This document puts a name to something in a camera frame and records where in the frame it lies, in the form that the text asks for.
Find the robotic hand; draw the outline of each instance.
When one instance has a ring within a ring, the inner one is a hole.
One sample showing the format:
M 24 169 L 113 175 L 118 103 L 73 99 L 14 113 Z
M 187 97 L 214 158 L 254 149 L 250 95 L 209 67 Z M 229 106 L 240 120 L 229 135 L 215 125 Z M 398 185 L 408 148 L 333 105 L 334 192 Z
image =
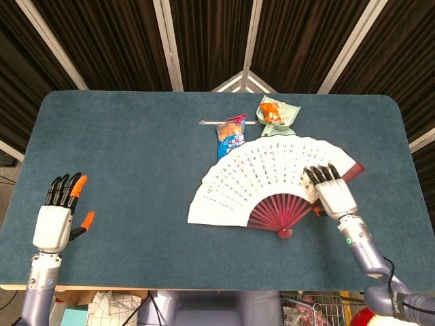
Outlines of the robotic hand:
M 394 275 L 394 265 L 388 260 L 390 268 L 368 233 L 366 224 L 355 215 L 358 206 L 337 169 L 329 164 L 328 167 L 312 166 L 304 171 L 315 186 L 326 214 L 339 222 L 338 229 L 362 271 L 383 281 L 381 285 L 365 288 L 364 299 L 368 307 L 381 316 L 393 316 L 423 326 L 435 325 L 435 298 L 412 294 Z
M 68 179 L 68 174 L 55 178 L 48 189 L 46 204 L 39 210 L 33 237 L 33 245 L 39 254 L 32 257 L 21 318 L 14 325 L 48 326 L 62 264 L 60 253 L 92 225 L 94 212 L 90 211 L 82 225 L 71 231 L 75 206 L 87 178 L 77 173 Z

